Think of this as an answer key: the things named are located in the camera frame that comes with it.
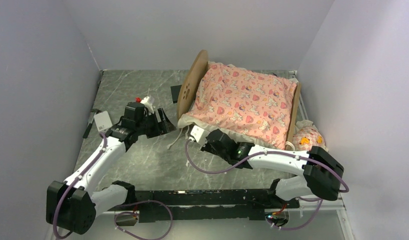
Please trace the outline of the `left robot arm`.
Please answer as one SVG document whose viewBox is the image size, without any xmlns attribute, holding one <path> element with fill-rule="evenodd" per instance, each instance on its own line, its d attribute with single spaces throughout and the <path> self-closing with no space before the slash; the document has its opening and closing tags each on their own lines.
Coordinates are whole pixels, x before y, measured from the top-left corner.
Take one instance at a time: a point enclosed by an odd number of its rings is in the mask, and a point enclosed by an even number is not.
<svg viewBox="0 0 409 240">
<path fill-rule="evenodd" d="M 46 221 L 52 225 L 55 238 L 85 234 L 96 217 L 113 207 L 132 209 L 137 201 L 134 185 L 117 180 L 101 191 L 96 187 L 140 136 L 150 139 L 175 129 L 162 108 L 154 109 L 146 100 L 129 102 L 119 121 L 100 132 L 101 143 L 81 167 L 64 181 L 48 186 Z"/>
</svg>

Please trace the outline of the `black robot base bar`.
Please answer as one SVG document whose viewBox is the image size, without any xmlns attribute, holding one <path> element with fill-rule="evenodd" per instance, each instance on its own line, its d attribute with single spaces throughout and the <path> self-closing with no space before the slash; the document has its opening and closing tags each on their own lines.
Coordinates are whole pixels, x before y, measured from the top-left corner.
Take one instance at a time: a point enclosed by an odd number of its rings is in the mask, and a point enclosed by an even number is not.
<svg viewBox="0 0 409 240">
<path fill-rule="evenodd" d="M 248 219 L 262 221 L 272 212 L 297 209 L 298 200 L 284 201 L 269 189 L 138 190 L 124 206 L 137 211 L 140 223 L 173 220 Z"/>
</svg>

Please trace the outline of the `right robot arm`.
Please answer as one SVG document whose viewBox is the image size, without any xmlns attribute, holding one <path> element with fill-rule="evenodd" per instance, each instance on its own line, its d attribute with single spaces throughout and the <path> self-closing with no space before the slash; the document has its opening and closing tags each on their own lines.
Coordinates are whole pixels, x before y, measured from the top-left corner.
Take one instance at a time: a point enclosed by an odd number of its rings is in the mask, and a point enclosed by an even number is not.
<svg viewBox="0 0 409 240">
<path fill-rule="evenodd" d="M 343 181 L 344 167 L 325 149 L 313 146 L 310 150 L 279 150 L 252 142 L 236 142 L 217 129 L 208 131 L 194 126 L 191 138 L 201 151 L 216 155 L 238 169 L 270 169 L 292 174 L 277 179 L 268 193 L 268 202 L 275 208 L 295 198 L 314 195 L 335 201 L 349 187 Z"/>
</svg>

